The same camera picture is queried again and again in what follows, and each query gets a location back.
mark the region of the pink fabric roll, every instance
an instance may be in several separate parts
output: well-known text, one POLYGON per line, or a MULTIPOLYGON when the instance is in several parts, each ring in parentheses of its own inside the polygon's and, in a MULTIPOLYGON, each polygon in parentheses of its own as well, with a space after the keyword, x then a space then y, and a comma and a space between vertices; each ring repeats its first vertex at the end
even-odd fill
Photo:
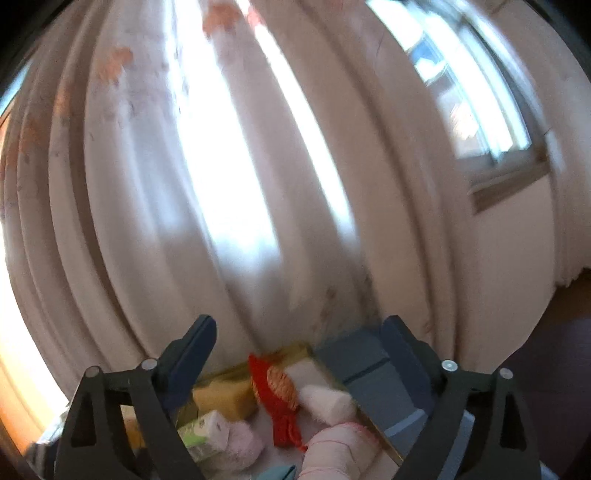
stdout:
POLYGON ((368 429, 353 422, 342 423, 312 437, 298 478, 359 480, 379 451, 379 442, 368 429))

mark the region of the rolled sock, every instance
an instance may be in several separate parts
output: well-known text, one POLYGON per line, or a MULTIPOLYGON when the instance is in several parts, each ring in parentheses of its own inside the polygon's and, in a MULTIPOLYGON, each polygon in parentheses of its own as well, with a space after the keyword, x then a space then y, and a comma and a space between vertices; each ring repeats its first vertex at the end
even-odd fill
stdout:
POLYGON ((299 478, 359 480, 379 451, 377 439, 357 423, 324 429, 309 441, 299 478))
POLYGON ((335 426, 355 419, 357 408, 347 392, 306 385, 298 392, 300 404, 318 421, 335 426))
POLYGON ((228 446, 223 452, 204 460, 200 466, 208 471, 237 472, 250 467, 265 447, 261 438, 245 421, 230 424, 228 446))

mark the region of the small box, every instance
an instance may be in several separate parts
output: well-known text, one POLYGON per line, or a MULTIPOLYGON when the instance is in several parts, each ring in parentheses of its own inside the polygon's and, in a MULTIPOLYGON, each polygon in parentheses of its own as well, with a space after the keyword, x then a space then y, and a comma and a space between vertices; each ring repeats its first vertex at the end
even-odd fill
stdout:
POLYGON ((223 452, 228 446, 229 433, 230 424, 216 410, 178 430, 181 440, 196 462, 223 452))

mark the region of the screw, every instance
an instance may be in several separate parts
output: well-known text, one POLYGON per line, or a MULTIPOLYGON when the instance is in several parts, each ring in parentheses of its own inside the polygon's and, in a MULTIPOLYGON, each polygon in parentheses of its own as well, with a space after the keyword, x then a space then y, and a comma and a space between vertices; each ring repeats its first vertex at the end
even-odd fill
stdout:
POLYGON ((158 365, 158 360, 155 358, 147 358, 142 362, 142 370, 153 370, 158 365))
POLYGON ((447 372, 455 372, 457 370, 457 363, 453 360, 444 360, 441 362, 441 366, 447 372))
POLYGON ((513 378, 513 372, 508 368, 501 368, 499 370, 499 375, 502 376, 505 380, 511 380, 511 378, 513 378))
POLYGON ((84 375, 87 378, 93 378, 93 377, 96 377, 99 373, 100 373, 100 367, 93 365, 92 367, 88 367, 86 369, 86 371, 84 372, 84 375))

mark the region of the window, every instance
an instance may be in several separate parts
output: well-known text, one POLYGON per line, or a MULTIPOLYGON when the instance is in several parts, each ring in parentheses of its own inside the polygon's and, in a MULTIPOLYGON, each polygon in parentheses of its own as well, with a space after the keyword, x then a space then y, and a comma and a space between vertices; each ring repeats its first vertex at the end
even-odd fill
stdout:
POLYGON ((433 95, 456 157, 473 184, 540 156, 524 97, 484 36, 444 0, 367 0, 433 95))

